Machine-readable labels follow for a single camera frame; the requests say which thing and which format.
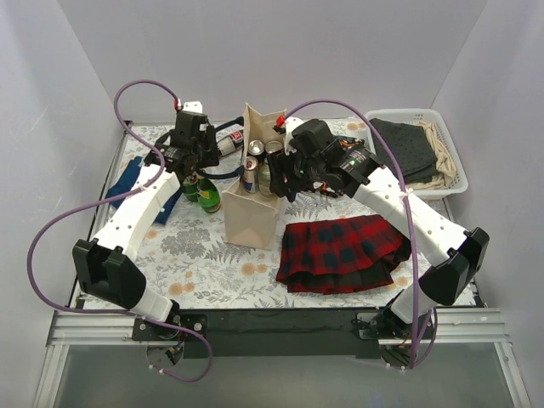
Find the silver can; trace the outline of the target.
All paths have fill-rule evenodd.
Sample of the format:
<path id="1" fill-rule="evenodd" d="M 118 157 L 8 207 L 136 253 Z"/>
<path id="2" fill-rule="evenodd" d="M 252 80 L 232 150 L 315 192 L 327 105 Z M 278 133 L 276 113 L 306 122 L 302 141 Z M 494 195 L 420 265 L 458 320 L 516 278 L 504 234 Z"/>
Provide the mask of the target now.
<path id="1" fill-rule="evenodd" d="M 248 145 L 247 154 L 262 161 L 266 156 L 264 142 L 261 140 L 252 140 Z"/>
<path id="2" fill-rule="evenodd" d="M 265 145 L 265 152 L 267 156 L 271 156 L 274 153 L 282 152 L 283 148 L 284 145 L 280 141 L 272 140 Z"/>

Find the green Perrier bottle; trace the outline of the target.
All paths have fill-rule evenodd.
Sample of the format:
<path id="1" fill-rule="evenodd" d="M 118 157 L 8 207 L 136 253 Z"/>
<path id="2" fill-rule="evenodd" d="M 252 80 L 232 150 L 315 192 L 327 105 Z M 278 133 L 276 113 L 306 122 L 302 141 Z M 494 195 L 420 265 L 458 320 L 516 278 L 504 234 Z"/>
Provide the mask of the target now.
<path id="1" fill-rule="evenodd" d="M 198 202 L 198 176 L 193 173 L 183 182 L 185 198 L 190 202 Z"/>
<path id="2" fill-rule="evenodd" d="M 197 200 L 206 213 L 215 213 L 220 208 L 221 199 L 216 185 L 201 175 L 197 176 Z"/>

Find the beige canvas tote bag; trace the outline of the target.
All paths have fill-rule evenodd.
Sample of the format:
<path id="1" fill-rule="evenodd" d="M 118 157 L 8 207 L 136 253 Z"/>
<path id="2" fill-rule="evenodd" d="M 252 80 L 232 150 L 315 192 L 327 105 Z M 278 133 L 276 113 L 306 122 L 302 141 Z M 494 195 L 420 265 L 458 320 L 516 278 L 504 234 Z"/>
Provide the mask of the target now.
<path id="1" fill-rule="evenodd" d="M 250 105 L 246 106 L 243 113 L 242 160 L 248 156 L 249 144 L 253 140 L 260 140 L 265 144 L 284 141 L 285 137 L 274 130 L 277 118 L 284 114 L 281 110 L 263 115 Z M 259 191 L 246 191 L 243 177 L 239 177 L 222 192 L 225 241 L 244 247 L 272 249 L 281 203 L 282 199 L 275 195 L 267 197 Z"/>

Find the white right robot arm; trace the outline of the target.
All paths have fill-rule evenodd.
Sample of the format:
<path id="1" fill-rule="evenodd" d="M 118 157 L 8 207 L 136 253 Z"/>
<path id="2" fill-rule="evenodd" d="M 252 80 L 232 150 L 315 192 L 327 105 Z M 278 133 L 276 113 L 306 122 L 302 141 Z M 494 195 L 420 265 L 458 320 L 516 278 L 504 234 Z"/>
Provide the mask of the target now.
<path id="1" fill-rule="evenodd" d="M 269 157 L 274 194 L 294 201 L 299 192 L 326 184 L 383 217 L 429 262 L 427 271 L 372 320 L 373 326 L 401 338 L 421 315 L 456 301 L 483 263 L 490 241 L 483 229 L 467 230 L 443 218 L 364 145 L 343 147 L 322 120 L 280 116 L 275 131 L 283 135 L 284 149 Z"/>

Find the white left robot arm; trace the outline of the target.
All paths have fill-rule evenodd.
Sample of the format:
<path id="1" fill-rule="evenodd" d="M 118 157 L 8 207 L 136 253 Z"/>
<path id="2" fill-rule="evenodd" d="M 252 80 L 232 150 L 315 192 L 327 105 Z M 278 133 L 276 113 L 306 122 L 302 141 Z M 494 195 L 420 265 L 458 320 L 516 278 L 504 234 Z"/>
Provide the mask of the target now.
<path id="1" fill-rule="evenodd" d="M 83 292 L 152 319 L 151 329 L 164 340 L 179 334 L 181 320 L 172 313 L 174 301 L 153 290 L 135 265 L 138 249 L 183 182 L 197 169 L 218 164 L 215 128 L 200 102 L 184 104 L 168 137 L 169 144 L 156 142 L 165 158 L 164 171 L 159 171 L 159 157 L 150 152 L 133 185 L 137 193 L 123 200 L 91 241 L 79 240 L 72 250 Z"/>

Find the orange black patterned garment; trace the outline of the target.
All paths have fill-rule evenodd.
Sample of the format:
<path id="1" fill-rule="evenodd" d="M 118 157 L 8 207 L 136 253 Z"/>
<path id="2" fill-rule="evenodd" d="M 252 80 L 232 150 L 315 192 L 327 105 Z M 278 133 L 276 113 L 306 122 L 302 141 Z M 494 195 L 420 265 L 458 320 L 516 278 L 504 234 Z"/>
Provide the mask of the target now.
<path id="1" fill-rule="evenodd" d="M 345 135 L 335 135 L 334 138 L 344 148 L 348 148 L 354 145 L 365 146 L 365 141 L 363 139 L 357 139 Z"/>

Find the dark grey dotted cloth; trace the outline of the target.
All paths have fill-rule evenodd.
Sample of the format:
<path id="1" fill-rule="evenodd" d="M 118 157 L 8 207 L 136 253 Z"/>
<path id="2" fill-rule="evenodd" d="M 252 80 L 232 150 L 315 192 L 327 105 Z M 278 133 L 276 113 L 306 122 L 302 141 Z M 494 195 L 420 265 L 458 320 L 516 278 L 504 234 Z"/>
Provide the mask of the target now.
<path id="1" fill-rule="evenodd" d="M 437 157 L 422 126 L 370 120 L 393 152 L 406 184 L 429 183 L 439 174 Z"/>

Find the blue folded garment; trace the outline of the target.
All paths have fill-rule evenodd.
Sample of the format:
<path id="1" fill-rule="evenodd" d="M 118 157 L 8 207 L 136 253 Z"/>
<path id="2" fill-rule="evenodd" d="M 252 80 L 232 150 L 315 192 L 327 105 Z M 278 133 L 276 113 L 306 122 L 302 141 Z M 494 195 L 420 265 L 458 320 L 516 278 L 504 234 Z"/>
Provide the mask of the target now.
<path id="1" fill-rule="evenodd" d="M 134 183 L 137 181 L 140 169 L 142 167 L 142 156 L 136 156 L 132 158 L 125 166 L 117 182 L 108 189 L 105 198 L 111 198 L 113 196 L 119 196 L 131 190 Z M 163 210 L 161 210 L 155 218 L 154 223 L 165 225 L 167 223 L 170 214 L 179 200 L 179 197 L 184 193 L 184 188 L 180 187 L 173 195 L 169 197 L 165 203 Z"/>

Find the white plastic basket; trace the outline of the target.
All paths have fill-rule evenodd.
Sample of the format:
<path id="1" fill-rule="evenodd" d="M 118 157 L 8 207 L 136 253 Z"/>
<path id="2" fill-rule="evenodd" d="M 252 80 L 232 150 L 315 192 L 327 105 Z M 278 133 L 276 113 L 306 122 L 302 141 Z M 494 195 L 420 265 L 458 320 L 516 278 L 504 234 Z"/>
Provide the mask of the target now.
<path id="1" fill-rule="evenodd" d="M 468 179 L 464 173 L 464 168 L 457 154 L 456 147 L 443 117 L 432 109 L 423 108 L 404 108 L 404 109 L 380 109 L 370 110 L 365 114 L 368 120 L 378 118 L 387 122 L 406 123 L 417 125 L 420 122 L 432 124 L 437 136 L 437 140 L 448 151 L 450 158 L 455 163 L 456 174 L 450 184 L 441 189 L 421 190 L 413 187 L 414 193 L 422 200 L 441 200 L 447 196 L 461 194 L 468 189 Z"/>

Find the red plaid skirt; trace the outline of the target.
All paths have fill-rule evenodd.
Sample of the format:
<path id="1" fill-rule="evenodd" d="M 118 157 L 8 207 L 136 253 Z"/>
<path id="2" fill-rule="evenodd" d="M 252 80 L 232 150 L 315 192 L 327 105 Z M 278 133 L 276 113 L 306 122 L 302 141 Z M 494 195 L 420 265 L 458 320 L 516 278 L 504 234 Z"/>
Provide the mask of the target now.
<path id="1" fill-rule="evenodd" d="M 290 293 L 355 293 L 393 283 L 411 243 L 379 215 L 288 224 L 276 281 Z"/>

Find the beige cloth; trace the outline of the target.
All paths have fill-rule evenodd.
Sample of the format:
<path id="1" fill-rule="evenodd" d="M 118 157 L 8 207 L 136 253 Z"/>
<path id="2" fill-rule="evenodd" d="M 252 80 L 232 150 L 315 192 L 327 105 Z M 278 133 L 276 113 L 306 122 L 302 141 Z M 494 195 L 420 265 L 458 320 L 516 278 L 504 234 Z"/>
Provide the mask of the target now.
<path id="1" fill-rule="evenodd" d="M 416 183 L 418 190 L 442 190 L 448 189 L 454 182 L 457 175 L 456 164 L 451 157 L 450 152 L 445 147 L 444 143 L 439 140 L 438 132 L 435 125 L 431 122 L 419 121 L 418 126 L 421 126 L 425 132 L 427 140 L 436 155 L 437 161 L 435 164 L 437 175 L 431 178 L 427 183 Z"/>

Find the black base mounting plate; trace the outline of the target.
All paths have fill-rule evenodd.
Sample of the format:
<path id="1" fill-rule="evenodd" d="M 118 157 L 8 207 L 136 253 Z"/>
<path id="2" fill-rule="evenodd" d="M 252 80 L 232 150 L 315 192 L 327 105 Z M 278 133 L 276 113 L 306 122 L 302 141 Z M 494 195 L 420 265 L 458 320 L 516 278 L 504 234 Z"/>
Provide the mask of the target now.
<path id="1" fill-rule="evenodd" d="M 186 309 L 173 324 L 201 334 L 215 357 L 377 358 L 380 340 L 400 343 L 409 332 L 380 308 Z"/>

